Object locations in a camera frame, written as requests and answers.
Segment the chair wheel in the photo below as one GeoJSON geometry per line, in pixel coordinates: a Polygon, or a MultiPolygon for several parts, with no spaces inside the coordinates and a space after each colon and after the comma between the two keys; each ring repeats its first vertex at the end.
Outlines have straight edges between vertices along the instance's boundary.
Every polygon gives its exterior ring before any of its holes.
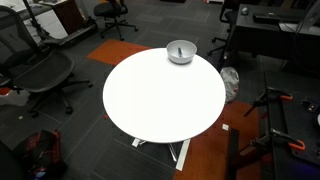
{"type": "Polygon", "coordinates": [[[31,114],[31,117],[33,117],[33,118],[36,118],[36,117],[39,116],[39,112],[38,111],[31,111],[30,114],[31,114]]]}
{"type": "Polygon", "coordinates": [[[72,107],[69,106],[69,107],[66,108],[66,113],[67,114],[72,114],[72,112],[73,112],[72,107]]]}

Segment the table top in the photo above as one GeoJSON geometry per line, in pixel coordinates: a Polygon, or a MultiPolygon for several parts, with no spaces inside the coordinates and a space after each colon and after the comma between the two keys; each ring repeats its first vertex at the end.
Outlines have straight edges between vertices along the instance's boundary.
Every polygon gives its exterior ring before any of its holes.
{"type": "MultiPolygon", "coordinates": [[[[301,97],[296,96],[297,94],[303,94],[303,96],[310,98],[319,97],[320,80],[318,79],[283,72],[267,72],[266,85],[292,93],[294,96],[293,101],[301,101],[301,97]]],[[[285,114],[290,113],[283,112],[285,110],[283,104],[285,105],[286,103],[290,102],[269,101],[268,103],[270,127],[284,133],[288,133],[288,123],[290,121],[309,121],[308,118],[301,118],[299,116],[296,119],[285,118],[285,114]]],[[[320,166],[294,157],[287,143],[281,140],[272,139],[271,142],[276,179],[318,179],[320,177],[320,166]]]]}
{"type": "Polygon", "coordinates": [[[145,50],[119,63],[103,89],[106,112],[127,134],[174,143],[208,129],[220,116],[225,87],[220,74],[195,55],[172,63],[165,48],[145,50]]]}

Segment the black desk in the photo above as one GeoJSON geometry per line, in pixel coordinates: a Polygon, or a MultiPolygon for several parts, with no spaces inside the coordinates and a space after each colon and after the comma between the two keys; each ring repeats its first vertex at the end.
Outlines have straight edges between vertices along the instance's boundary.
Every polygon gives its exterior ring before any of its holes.
{"type": "Polygon", "coordinates": [[[295,38],[290,32],[283,32],[278,25],[261,24],[253,21],[254,13],[275,13],[303,17],[298,9],[241,4],[236,26],[232,27],[227,51],[247,51],[255,54],[292,60],[300,60],[306,66],[320,67],[320,36],[299,34],[295,38]],[[248,15],[241,15],[243,7],[249,8],[248,15]],[[298,50],[293,54],[293,44],[298,50]]]}
{"type": "MultiPolygon", "coordinates": [[[[288,124],[292,122],[299,122],[301,124],[301,128],[304,125],[304,122],[310,122],[309,117],[299,117],[300,113],[297,112],[302,111],[302,105],[299,106],[299,102],[302,98],[312,97],[320,99],[320,80],[306,78],[302,76],[297,76],[288,73],[282,72],[267,72],[266,73],[266,86],[273,87],[277,89],[283,89],[293,94],[292,101],[279,101],[279,100],[271,100],[274,99],[274,96],[268,95],[268,113],[269,113],[269,125],[271,128],[274,128],[278,131],[288,133],[288,124]],[[288,112],[285,110],[285,103],[295,103],[298,104],[294,111],[288,112]],[[297,116],[293,116],[291,118],[285,118],[285,114],[288,113],[296,113],[297,116]]],[[[320,127],[315,127],[311,125],[311,128],[305,129],[302,133],[306,135],[309,134],[309,131],[317,129],[318,134],[312,137],[315,139],[320,138],[320,127]]],[[[280,139],[272,138],[269,144],[269,150],[273,154],[273,170],[276,179],[319,179],[320,178],[320,165],[315,165],[310,163],[309,161],[300,159],[295,157],[291,153],[291,149],[288,144],[280,139]]]]}

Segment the white plastic bag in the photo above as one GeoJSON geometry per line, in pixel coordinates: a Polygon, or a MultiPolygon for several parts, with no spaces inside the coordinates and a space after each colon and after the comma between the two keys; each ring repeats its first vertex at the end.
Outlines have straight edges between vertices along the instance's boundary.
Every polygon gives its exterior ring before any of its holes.
{"type": "Polygon", "coordinates": [[[226,88],[226,103],[233,101],[239,91],[239,75],[232,67],[221,69],[220,75],[226,88]]]}

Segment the gray carpet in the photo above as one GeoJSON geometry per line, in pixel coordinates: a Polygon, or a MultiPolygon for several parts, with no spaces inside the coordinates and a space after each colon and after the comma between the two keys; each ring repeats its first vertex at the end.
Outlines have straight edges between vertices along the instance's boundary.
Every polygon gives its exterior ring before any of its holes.
{"type": "MultiPolygon", "coordinates": [[[[223,45],[212,44],[214,36],[227,37],[227,24],[219,21],[221,4],[206,4],[202,0],[171,3],[159,0],[127,0],[129,14],[125,16],[139,31],[121,28],[125,41],[150,47],[165,47],[170,41],[186,39],[198,47],[197,54],[212,64],[219,54],[207,57],[207,51],[223,45]]],[[[98,19],[100,30],[103,19],[98,19]]],[[[103,84],[113,67],[86,56],[108,39],[119,39],[116,29],[105,39],[93,34],[62,51],[75,61],[75,79],[90,79],[94,87],[85,85],[65,89],[73,106],[71,115],[65,113],[62,101],[52,95],[40,109],[40,116],[31,118],[26,106],[0,106],[0,140],[9,148],[15,147],[28,135],[41,129],[61,132],[61,151],[68,164],[64,179],[171,179],[175,164],[165,145],[144,144],[134,148],[133,138],[104,119],[103,84]]],[[[250,102],[263,91],[265,70],[278,70],[282,61],[249,53],[239,53],[235,68],[240,76],[237,99],[250,102]]],[[[176,145],[179,152],[181,144],[176,145]]]]}

